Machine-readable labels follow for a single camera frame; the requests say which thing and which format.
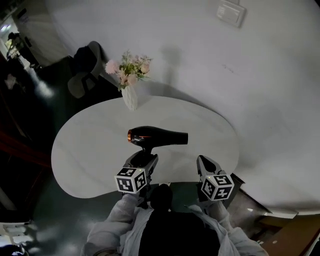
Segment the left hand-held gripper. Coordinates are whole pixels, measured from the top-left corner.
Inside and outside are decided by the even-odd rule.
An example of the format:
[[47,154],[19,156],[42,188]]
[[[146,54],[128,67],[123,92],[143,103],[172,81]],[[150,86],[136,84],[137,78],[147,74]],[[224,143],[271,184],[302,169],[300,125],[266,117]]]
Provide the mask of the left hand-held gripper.
[[157,154],[138,151],[125,161],[122,169],[114,177],[117,190],[123,194],[138,195],[138,207],[143,209],[148,208],[151,175],[158,160]]

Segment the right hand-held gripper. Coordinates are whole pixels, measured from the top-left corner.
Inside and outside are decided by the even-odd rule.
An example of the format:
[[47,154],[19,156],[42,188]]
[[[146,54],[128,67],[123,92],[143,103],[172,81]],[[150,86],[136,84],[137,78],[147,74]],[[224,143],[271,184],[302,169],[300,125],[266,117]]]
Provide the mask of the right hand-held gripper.
[[235,186],[231,176],[226,174],[216,161],[204,155],[197,157],[196,166],[200,177],[197,184],[199,201],[227,200]]

